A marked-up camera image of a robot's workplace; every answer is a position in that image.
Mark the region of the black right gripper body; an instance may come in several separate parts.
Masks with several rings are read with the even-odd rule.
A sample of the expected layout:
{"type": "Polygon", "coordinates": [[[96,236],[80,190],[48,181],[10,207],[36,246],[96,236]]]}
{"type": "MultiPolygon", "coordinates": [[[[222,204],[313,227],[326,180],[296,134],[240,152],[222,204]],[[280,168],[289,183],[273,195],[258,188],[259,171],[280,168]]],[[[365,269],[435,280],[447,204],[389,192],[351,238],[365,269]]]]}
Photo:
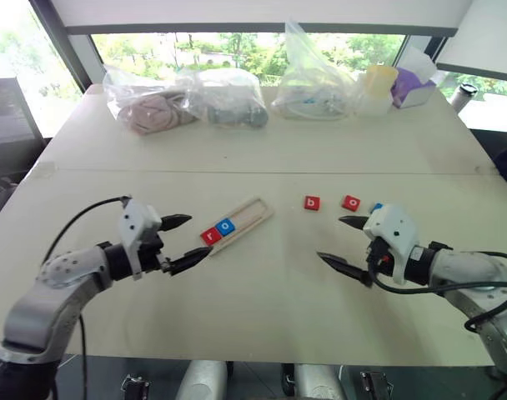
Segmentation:
{"type": "Polygon", "coordinates": [[[366,262],[369,270],[374,274],[393,276],[394,256],[389,251],[388,243],[381,237],[376,237],[368,247],[366,262]]]}

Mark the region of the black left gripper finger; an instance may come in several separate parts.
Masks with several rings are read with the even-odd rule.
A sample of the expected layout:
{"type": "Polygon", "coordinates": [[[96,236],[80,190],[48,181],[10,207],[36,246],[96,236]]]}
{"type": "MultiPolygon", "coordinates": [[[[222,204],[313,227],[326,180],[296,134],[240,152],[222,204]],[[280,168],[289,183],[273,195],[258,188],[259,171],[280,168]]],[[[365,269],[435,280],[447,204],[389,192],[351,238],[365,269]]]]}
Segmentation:
{"type": "Polygon", "coordinates": [[[212,247],[197,247],[189,252],[186,252],[178,259],[171,260],[170,258],[166,258],[163,272],[168,273],[170,276],[183,273],[202,262],[212,252],[212,250],[212,247]]]}
{"type": "Polygon", "coordinates": [[[192,217],[190,215],[181,213],[164,216],[161,218],[160,230],[162,232],[174,230],[175,228],[178,228],[179,226],[190,221],[191,219],[192,217]]]}

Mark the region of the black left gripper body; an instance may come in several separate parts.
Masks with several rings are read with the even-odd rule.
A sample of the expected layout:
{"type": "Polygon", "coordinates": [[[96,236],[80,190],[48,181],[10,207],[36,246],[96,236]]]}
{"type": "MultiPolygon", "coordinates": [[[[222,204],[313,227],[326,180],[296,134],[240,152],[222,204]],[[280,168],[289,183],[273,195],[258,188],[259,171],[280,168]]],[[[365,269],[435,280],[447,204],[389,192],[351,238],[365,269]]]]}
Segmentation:
{"type": "Polygon", "coordinates": [[[164,243],[160,236],[155,233],[150,238],[142,240],[138,248],[138,260],[143,273],[160,271],[169,273],[171,260],[162,253],[164,243]]]}

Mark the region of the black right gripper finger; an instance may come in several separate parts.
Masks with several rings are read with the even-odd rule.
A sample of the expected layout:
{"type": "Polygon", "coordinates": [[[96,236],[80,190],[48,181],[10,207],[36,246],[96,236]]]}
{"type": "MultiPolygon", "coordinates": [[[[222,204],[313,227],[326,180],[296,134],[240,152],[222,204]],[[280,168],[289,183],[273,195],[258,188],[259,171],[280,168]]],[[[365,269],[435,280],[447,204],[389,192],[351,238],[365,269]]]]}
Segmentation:
{"type": "Polygon", "coordinates": [[[347,215],[339,217],[340,222],[358,230],[363,230],[368,220],[369,217],[367,216],[347,215]]]}
{"type": "Polygon", "coordinates": [[[328,264],[334,271],[343,274],[348,278],[352,278],[367,288],[371,288],[373,281],[369,273],[359,267],[355,267],[348,263],[348,261],[342,257],[335,256],[326,252],[317,252],[317,255],[328,264]]]}

